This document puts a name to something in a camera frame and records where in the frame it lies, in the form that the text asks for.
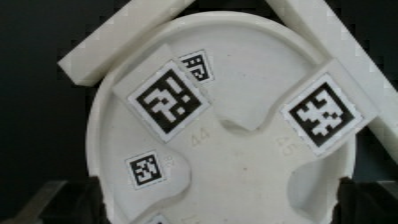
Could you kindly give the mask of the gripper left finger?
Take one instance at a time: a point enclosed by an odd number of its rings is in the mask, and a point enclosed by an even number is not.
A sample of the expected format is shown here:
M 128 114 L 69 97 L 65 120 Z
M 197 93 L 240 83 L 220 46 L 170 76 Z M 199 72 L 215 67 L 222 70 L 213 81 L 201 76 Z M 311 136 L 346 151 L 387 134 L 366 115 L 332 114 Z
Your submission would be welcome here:
M 99 179 L 49 181 L 7 224 L 108 224 Z

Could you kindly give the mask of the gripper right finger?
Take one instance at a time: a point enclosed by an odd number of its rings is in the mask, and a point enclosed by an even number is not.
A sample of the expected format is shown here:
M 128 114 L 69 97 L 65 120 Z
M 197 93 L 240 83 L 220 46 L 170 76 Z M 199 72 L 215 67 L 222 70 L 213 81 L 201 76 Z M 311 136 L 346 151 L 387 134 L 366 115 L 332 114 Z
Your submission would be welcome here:
M 337 188 L 336 224 L 398 224 L 398 182 L 355 182 Z

